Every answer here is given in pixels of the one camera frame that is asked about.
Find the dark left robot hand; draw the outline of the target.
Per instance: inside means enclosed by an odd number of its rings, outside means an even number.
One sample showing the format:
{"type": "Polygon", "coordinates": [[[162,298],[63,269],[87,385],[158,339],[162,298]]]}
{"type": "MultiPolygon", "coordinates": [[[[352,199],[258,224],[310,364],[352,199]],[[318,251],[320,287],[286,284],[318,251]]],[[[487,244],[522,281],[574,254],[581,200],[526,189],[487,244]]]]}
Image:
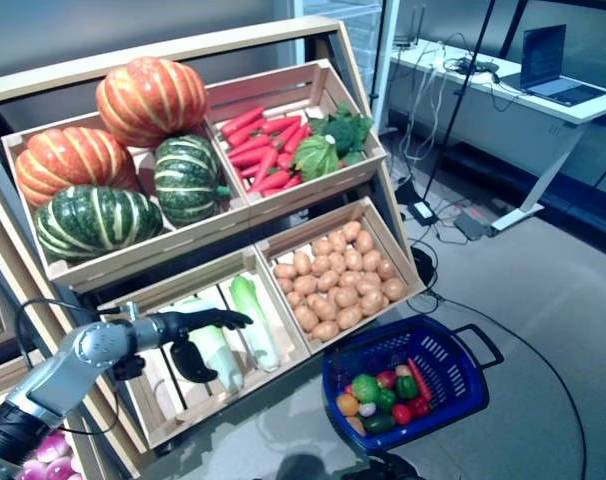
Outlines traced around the dark left robot hand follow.
{"type": "Polygon", "coordinates": [[[201,384],[215,380],[218,373],[206,366],[198,347],[189,339],[189,334],[208,326],[234,330],[253,324],[253,320],[243,313],[216,308],[189,313],[155,313],[151,318],[163,327],[158,346],[171,343],[171,358],[179,373],[185,379],[201,384]]]}

